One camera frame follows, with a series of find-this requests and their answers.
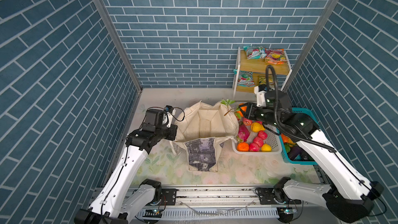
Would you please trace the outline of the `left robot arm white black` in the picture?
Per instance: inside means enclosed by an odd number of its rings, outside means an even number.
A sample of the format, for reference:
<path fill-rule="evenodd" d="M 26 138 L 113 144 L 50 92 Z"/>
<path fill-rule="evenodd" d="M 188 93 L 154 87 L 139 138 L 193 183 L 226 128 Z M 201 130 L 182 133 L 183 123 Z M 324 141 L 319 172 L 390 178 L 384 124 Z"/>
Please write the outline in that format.
<path fill-rule="evenodd" d="M 176 108 L 150 107 L 137 130 L 126 138 L 118 164 L 88 209 L 80 209 L 74 218 L 76 224 L 128 224 L 146 205 L 156 206 L 161 214 L 166 207 L 166 197 L 159 181 L 146 179 L 130 196 L 126 194 L 152 148 L 160 140 L 174 141 L 178 126 L 173 124 Z"/>

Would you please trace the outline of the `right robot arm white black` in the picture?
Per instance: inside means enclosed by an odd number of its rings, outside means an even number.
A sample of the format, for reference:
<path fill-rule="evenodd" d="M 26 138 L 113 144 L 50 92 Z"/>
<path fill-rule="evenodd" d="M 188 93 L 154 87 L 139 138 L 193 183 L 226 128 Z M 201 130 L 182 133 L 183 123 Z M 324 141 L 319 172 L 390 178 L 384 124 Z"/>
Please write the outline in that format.
<path fill-rule="evenodd" d="M 372 216 L 374 201 L 384 187 L 358 172 L 328 140 L 309 110 L 295 112 L 289 97 L 280 90 L 258 91 L 257 101 L 241 104 L 243 117 L 254 123 L 276 128 L 280 135 L 292 139 L 329 178 L 329 184 L 300 183 L 283 177 L 273 190 L 279 204 L 300 200 L 322 206 L 345 223 Z"/>

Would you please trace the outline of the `beige canvas grocery bag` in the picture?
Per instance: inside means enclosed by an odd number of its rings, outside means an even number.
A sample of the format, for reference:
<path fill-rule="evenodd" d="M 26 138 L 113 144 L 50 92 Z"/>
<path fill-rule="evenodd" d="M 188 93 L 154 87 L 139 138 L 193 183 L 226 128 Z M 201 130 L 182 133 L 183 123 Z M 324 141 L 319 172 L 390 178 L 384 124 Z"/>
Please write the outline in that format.
<path fill-rule="evenodd" d="M 184 120 L 177 122 L 177 135 L 170 141 L 172 153 L 187 155 L 188 169 L 218 172 L 223 145 L 238 134 L 239 124 L 227 105 L 198 102 L 186 108 Z"/>

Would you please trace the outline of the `red apple with yellow spot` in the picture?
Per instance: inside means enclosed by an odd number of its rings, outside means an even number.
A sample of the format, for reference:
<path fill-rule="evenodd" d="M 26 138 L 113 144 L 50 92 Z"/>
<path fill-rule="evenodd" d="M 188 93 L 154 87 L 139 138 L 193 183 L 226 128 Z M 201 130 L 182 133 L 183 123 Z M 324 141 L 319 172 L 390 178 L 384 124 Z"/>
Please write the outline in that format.
<path fill-rule="evenodd" d="M 245 126 L 251 126 L 252 125 L 252 121 L 247 119 L 247 118 L 243 118 L 243 124 Z"/>

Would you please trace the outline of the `orange with green leaves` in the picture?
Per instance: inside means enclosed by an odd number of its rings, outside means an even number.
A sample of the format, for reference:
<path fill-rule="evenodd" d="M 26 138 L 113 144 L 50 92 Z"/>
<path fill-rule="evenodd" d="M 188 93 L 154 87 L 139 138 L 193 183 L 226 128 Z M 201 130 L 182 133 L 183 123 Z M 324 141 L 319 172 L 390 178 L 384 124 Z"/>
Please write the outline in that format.
<path fill-rule="evenodd" d="M 244 117 L 243 111 L 240 108 L 241 104 L 235 105 L 235 103 L 237 103 L 235 100 L 222 99 L 220 103 L 227 107 L 227 112 L 224 116 L 227 116 L 229 113 L 233 113 L 237 120 L 241 120 Z"/>

